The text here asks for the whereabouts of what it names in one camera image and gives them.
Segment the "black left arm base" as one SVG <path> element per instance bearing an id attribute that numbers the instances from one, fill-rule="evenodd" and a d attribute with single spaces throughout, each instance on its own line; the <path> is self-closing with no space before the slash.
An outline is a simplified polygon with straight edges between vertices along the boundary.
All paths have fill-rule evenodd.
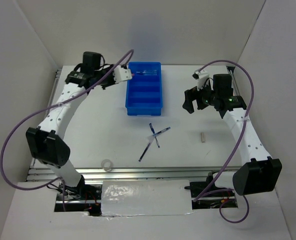
<path id="1" fill-rule="evenodd" d="M 93 217 L 99 217 L 102 214 L 102 184 L 86 184 L 80 192 L 68 189 L 67 186 L 63 192 L 61 183 L 59 185 L 51 184 L 47 188 L 57 192 L 54 212 L 85 212 Z"/>

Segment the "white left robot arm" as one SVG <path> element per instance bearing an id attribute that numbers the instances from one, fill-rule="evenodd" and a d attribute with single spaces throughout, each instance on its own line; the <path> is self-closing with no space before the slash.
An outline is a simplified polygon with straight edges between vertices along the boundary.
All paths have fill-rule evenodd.
<path id="1" fill-rule="evenodd" d="M 30 127 L 26 131 L 32 157 L 49 167 L 57 177 L 61 177 L 69 187 L 69 195 L 76 200 L 86 195 L 86 186 L 84 178 L 70 161 L 71 150 L 63 138 L 90 87 L 104 75 L 108 81 L 114 80 L 110 68 L 103 67 L 104 63 L 100 53 L 84 52 L 83 61 L 67 75 L 55 107 L 36 128 Z"/>

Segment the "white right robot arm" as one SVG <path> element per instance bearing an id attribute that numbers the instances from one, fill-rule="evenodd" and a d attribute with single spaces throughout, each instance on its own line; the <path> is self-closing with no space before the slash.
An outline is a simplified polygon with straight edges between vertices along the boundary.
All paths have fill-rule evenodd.
<path id="1" fill-rule="evenodd" d="M 206 184 L 211 196 L 217 196 L 223 188 L 233 190 L 240 196 L 271 192 L 280 175 L 282 164 L 273 158 L 261 143 L 249 116 L 243 98 L 234 95 L 232 77 L 229 74 L 210 76 L 205 70 L 196 71 L 193 78 L 197 86 L 185 91 L 183 108 L 194 113 L 193 102 L 198 110 L 214 107 L 227 124 L 238 145 L 241 168 L 237 171 L 219 171 Z"/>

